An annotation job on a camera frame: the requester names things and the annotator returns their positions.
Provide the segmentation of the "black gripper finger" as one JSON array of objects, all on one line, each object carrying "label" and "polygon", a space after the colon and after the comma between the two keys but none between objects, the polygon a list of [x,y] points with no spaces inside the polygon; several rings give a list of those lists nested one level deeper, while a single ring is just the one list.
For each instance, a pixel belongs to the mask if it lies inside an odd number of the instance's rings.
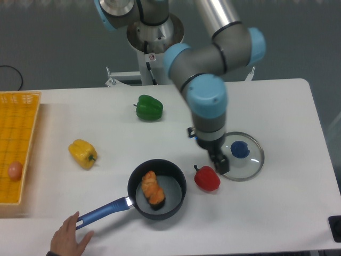
[{"label": "black gripper finger", "polygon": [[208,152],[210,160],[215,166],[215,170],[220,175],[226,174],[230,171],[229,159],[222,152],[221,149],[211,150]]}]

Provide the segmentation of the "person's bare hand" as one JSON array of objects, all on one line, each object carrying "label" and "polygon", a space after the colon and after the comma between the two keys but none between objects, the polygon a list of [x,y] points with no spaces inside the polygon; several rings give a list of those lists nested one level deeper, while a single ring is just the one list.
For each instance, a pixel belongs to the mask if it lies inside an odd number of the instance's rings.
[{"label": "person's bare hand", "polygon": [[57,230],[50,242],[50,250],[47,255],[82,255],[88,243],[94,235],[89,231],[80,242],[76,241],[76,223],[79,217],[77,211],[68,217]]}]

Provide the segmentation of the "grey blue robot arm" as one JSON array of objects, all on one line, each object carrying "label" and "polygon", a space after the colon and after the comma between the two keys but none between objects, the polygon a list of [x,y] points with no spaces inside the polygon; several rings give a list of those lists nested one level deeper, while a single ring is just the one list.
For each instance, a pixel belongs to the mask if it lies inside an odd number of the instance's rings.
[{"label": "grey blue robot arm", "polygon": [[231,1],[196,1],[211,43],[194,50],[183,43],[183,24],[170,13],[168,1],[94,4],[108,30],[126,27],[142,84],[177,87],[191,110],[189,135],[208,151],[218,173],[229,172],[230,162],[222,151],[228,98],[221,76],[262,59],[266,51],[263,34],[242,24]]}]

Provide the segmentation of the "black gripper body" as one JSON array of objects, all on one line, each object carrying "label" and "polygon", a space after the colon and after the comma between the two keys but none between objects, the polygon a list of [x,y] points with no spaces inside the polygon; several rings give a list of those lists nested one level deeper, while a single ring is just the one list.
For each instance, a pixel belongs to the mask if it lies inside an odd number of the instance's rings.
[{"label": "black gripper body", "polygon": [[197,144],[208,151],[210,157],[222,157],[221,150],[225,141],[225,128],[214,132],[203,132],[195,127],[187,128],[189,138],[196,138]]}]

